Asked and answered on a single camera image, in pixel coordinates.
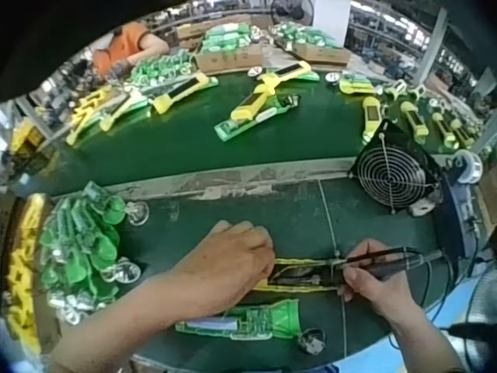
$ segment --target workbench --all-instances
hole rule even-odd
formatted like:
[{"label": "workbench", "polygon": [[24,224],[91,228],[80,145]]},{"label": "workbench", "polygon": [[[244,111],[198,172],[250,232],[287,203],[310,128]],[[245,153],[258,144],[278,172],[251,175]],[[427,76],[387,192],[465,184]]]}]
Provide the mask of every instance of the workbench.
[{"label": "workbench", "polygon": [[[295,171],[293,179],[276,180],[270,188],[218,193],[215,186],[219,180],[242,186],[237,172],[252,165],[268,165],[260,166],[260,172],[249,178],[263,180],[271,177],[271,165],[275,164],[353,159],[363,147],[364,126],[364,96],[343,95],[338,87],[328,87],[322,76],[320,82],[282,83],[278,93],[301,95],[300,106],[224,143],[213,126],[229,117],[255,83],[245,73],[222,75],[219,82],[216,88],[184,99],[166,115],[148,116],[141,110],[108,133],[95,127],[74,149],[61,145],[58,157],[44,171],[16,186],[18,193],[41,191],[56,196],[81,190],[93,180],[112,186],[112,191],[124,197],[147,199],[148,222],[141,227],[127,223],[119,227],[120,254],[142,266],[142,279],[172,268],[221,219],[232,223],[249,220],[267,227],[276,255],[282,258],[320,259],[335,255],[335,251],[345,256],[367,237],[392,247],[410,246],[424,252],[435,249],[436,232],[430,215],[411,218],[405,211],[391,215],[387,207],[366,195],[356,180],[314,177],[305,171],[307,163]],[[394,105],[391,115],[398,115],[398,111]],[[426,114],[426,103],[420,112]],[[426,122],[430,136],[425,149],[432,154],[450,153],[443,148],[431,120]],[[403,120],[399,124],[410,131]],[[343,175],[347,167],[339,167]],[[226,170],[203,179],[199,186],[195,173],[213,169]],[[192,173],[190,183],[182,179],[186,173]],[[169,195],[157,194],[144,191],[143,184],[156,190],[168,190],[172,184],[178,188]],[[409,274],[417,302],[426,286],[426,275],[425,267]],[[441,297],[447,276],[443,262],[434,265],[426,305]],[[243,302],[275,302],[284,297],[288,298],[253,292]],[[365,301],[345,305],[334,292],[291,297],[300,299],[302,329],[326,332],[328,343],[318,356],[301,353],[291,340],[235,342],[171,329],[148,341],[135,358],[156,367],[185,371],[299,371],[354,354],[389,333],[386,322]]]},{"label": "workbench", "polygon": [[[218,78],[218,87],[196,92],[166,115],[148,117],[148,110],[139,110],[107,133],[95,126],[76,149],[60,144],[60,155],[17,190],[58,195],[80,190],[88,180],[109,186],[206,169],[353,157],[363,147],[364,96],[347,96],[338,87],[329,88],[324,74],[320,82],[282,83],[278,93],[301,95],[300,106],[223,143],[214,125],[229,118],[255,81],[245,72]],[[430,129],[425,149],[432,154],[449,153],[427,115],[426,102],[420,106]],[[394,105],[391,117],[399,115]],[[399,124],[410,131],[403,120]]]}]

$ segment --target worker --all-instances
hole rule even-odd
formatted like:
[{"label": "worker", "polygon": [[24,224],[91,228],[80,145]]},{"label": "worker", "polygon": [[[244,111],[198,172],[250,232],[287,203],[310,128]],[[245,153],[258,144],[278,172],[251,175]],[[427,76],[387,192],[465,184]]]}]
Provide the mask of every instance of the worker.
[{"label": "worker", "polygon": [[[350,256],[386,248],[368,239]],[[219,221],[172,270],[148,278],[70,328],[50,356],[49,372],[116,371],[147,339],[175,322],[215,315],[236,305],[270,275],[274,257],[273,240],[263,227]],[[414,302],[405,272],[379,281],[365,270],[347,267],[344,276],[348,285],[340,294],[346,301],[365,297],[390,323],[410,373],[462,371],[452,346]]]},{"label": "worker", "polygon": [[169,45],[138,22],[127,23],[90,44],[100,78],[122,78],[144,58],[169,52]]}]

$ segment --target pile of yellow parts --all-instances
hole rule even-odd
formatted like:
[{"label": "pile of yellow parts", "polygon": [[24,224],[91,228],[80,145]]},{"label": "pile of yellow parts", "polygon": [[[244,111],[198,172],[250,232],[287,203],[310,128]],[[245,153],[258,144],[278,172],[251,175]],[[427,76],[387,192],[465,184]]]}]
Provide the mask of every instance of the pile of yellow parts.
[{"label": "pile of yellow parts", "polygon": [[169,110],[173,103],[177,103],[181,99],[191,95],[192,93],[202,89],[209,83],[209,78],[202,72],[197,72],[192,78],[179,84],[169,92],[156,97],[152,101],[152,105],[159,114],[163,114]]},{"label": "pile of yellow parts", "polygon": [[125,92],[124,97],[117,107],[111,113],[104,114],[99,124],[100,129],[104,132],[110,130],[114,123],[116,123],[117,118],[123,115],[135,103],[143,100],[145,100],[144,96],[136,88],[131,88],[129,92]]},{"label": "pile of yellow parts", "polygon": [[424,120],[418,114],[418,107],[409,101],[404,101],[401,105],[401,111],[405,114],[409,124],[411,124],[414,137],[424,140],[429,135],[429,131]]},{"label": "pile of yellow parts", "polygon": [[245,98],[240,105],[231,111],[231,120],[237,122],[254,120],[267,99],[275,93],[276,91],[274,88],[267,86],[266,84],[259,84],[249,97]]},{"label": "pile of yellow parts", "polygon": [[443,145],[449,149],[458,149],[459,142],[456,139],[456,135],[452,132],[449,124],[443,119],[442,113],[433,113],[432,120],[442,134]]},{"label": "pile of yellow parts", "polygon": [[[313,259],[275,259],[274,263],[283,264],[287,266],[298,267],[309,267],[309,266],[323,266],[329,265],[329,260],[313,260]],[[282,286],[282,285],[272,285],[268,284],[267,278],[259,281],[254,290],[257,291],[275,291],[275,292],[286,292],[286,293],[311,293],[313,291],[330,291],[335,290],[335,286]]]},{"label": "pile of yellow parts", "polygon": [[294,79],[312,70],[306,61],[299,61],[285,68],[262,74],[260,79],[271,89],[275,89],[281,82]]},{"label": "pile of yellow parts", "polygon": [[391,95],[394,98],[394,101],[397,101],[397,98],[405,93],[407,89],[407,83],[402,79],[396,81],[393,85],[390,85],[384,89],[385,94]]},{"label": "pile of yellow parts", "polygon": [[381,123],[380,101],[373,96],[368,96],[363,101],[364,109],[364,132],[363,139],[369,142]]},{"label": "pile of yellow parts", "polygon": [[35,354],[40,353],[33,311],[33,257],[37,229],[46,199],[42,194],[32,195],[26,202],[10,256],[7,285],[12,295],[12,305],[7,311],[10,330]]},{"label": "pile of yellow parts", "polygon": [[26,141],[38,148],[43,140],[43,135],[33,126],[31,119],[24,118],[12,133],[10,149],[16,153]]},{"label": "pile of yellow parts", "polygon": [[105,85],[101,89],[90,93],[79,100],[79,105],[74,109],[69,122],[71,132],[66,137],[66,142],[72,146],[75,144],[79,134],[85,129],[85,125],[97,109],[106,101],[112,87]]}]

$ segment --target green conveyor belt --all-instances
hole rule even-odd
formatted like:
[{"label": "green conveyor belt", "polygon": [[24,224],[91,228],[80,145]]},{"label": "green conveyor belt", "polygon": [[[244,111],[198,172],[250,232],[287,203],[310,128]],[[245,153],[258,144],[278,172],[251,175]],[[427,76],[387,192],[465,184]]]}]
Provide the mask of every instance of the green conveyor belt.
[{"label": "green conveyor belt", "polygon": [[[389,210],[367,196],[349,179],[322,182],[336,245],[346,255],[366,237],[389,246],[411,246],[421,251],[435,247],[430,216],[410,218]],[[121,253],[145,267],[144,277],[170,269],[185,256],[221,218],[249,220],[264,225],[281,258],[322,259],[333,255],[333,243],[318,183],[277,186],[266,196],[219,200],[187,197],[150,200],[150,221],[140,228],[121,226]],[[433,268],[428,302],[441,296],[447,279],[442,263]],[[426,286],[426,268],[410,273],[410,284],[419,302]],[[290,296],[300,299],[302,329],[318,327],[328,336],[321,354],[301,353],[292,340],[239,342],[225,338],[192,336],[168,330],[149,340],[137,355],[163,367],[187,371],[261,371],[287,367],[290,371],[322,366],[343,357],[342,304],[334,292],[282,295],[252,292],[245,303],[274,302]],[[346,304],[347,354],[371,345],[388,333],[385,321],[364,301]]]},{"label": "green conveyor belt", "polygon": [[[61,144],[64,151],[56,161],[19,191],[60,194],[79,190],[88,180],[108,186],[206,169],[354,156],[363,147],[364,96],[330,89],[323,76],[320,82],[281,84],[278,92],[301,95],[300,106],[223,143],[214,125],[229,117],[255,82],[245,73],[221,75],[219,81],[218,87],[187,97],[163,116],[147,117],[142,110],[108,133],[96,126],[75,149]],[[395,104],[394,116],[399,111]],[[431,134],[425,148],[448,152],[431,120],[427,124]]]}]

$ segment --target cardboard box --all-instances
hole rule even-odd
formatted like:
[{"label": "cardboard box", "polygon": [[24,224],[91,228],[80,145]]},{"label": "cardboard box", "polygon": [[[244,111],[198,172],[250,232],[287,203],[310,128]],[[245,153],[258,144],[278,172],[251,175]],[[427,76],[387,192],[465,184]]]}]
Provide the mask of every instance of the cardboard box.
[{"label": "cardboard box", "polygon": [[195,59],[205,74],[248,69],[262,66],[262,48],[252,44],[232,52],[201,52],[195,55]]},{"label": "cardboard box", "polygon": [[227,16],[219,19],[210,19],[208,21],[198,22],[198,23],[186,23],[181,26],[176,27],[176,33],[178,34],[178,39],[189,39],[192,37],[199,37],[207,30],[214,26],[224,25],[225,23],[248,23],[252,21],[249,14],[235,14],[233,16]]},{"label": "cardboard box", "polygon": [[253,14],[251,24],[261,30],[267,30],[273,25],[273,19],[269,14]]},{"label": "cardboard box", "polygon": [[193,37],[191,39],[181,40],[179,42],[179,46],[181,48],[188,49],[189,51],[191,51],[199,46],[200,41],[202,41],[201,37]]},{"label": "cardboard box", "polygon": [[340,66],[347,66],[351,55],[345,48],[317,47],[312,44],[295,44],[294,53],[307,62]]}]

